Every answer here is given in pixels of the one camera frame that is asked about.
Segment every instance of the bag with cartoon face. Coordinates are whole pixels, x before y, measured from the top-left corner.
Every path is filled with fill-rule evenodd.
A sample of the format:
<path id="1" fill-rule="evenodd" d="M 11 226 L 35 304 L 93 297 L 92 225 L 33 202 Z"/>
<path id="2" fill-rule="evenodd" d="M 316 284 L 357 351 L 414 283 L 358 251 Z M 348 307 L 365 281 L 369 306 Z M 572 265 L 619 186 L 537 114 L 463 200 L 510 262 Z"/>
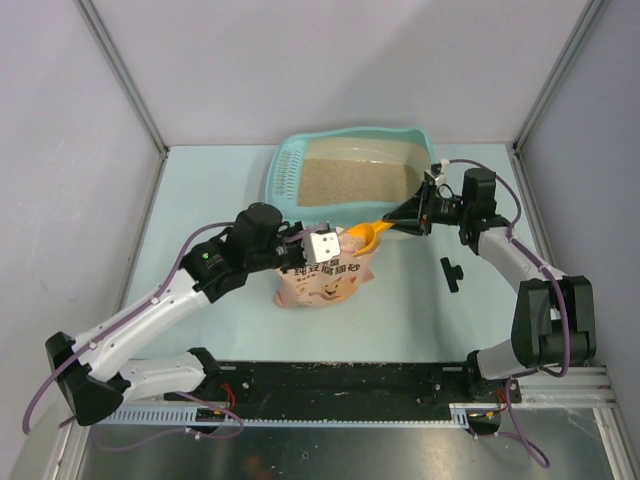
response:
<path id="1" fill-rule="evenodd" d="M 372 280 L 369 264 L 377 248 L 364 255 L 354 255 L 362 248 L 361 240 L 338 230 L 340 256 L 328 262 L 308 265 L 283 273 L 282 284 L 273 301 L 283 308 L 324 307 L 340 303 L 365 282 Z"/>

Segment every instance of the teal litter box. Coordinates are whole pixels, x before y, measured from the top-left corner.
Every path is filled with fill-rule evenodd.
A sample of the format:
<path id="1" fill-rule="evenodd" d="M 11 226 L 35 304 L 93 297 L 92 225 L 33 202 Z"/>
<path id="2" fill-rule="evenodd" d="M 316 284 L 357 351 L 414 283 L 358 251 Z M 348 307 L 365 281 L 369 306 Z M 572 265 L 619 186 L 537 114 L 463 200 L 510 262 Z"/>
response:
<path id="1" fill-rule="evenodd" d="M 266 202 L 278 208 L 290 222 L 301 220 L 312 225 L 328 221 L 334 226 L 348 228 L 358 223 L 375 222 L 401 202 L 298 206 L 298 187 L 305 158 L 404 164 L 422 178 L 435 156 L 429 135 L 420 128 L 345 128 L 294 135 L 280 144 L 267 175 Z"/>

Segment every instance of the white wall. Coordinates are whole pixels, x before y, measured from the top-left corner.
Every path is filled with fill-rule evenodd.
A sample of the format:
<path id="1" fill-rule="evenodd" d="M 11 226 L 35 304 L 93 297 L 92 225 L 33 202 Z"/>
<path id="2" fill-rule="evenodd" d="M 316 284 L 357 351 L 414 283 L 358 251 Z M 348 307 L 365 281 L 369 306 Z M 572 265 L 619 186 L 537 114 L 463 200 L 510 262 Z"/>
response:
<path id="1" fill-rule="evenodd" d="M 43 342 L 110 316 L 159 162 L 70 0 L 0 17 L 0 478 Z"/>
<path id="2" fill-rule="evenodd" d="M 594 284 L 598 354 L 640 449 L 640 2 L 611 2 L 524 149 L 554 253 Z"/>
<path id="3" fill-rule="evenodd" d="M 587 0 L 96 0 L 169 145 L 511 141 Z"/>

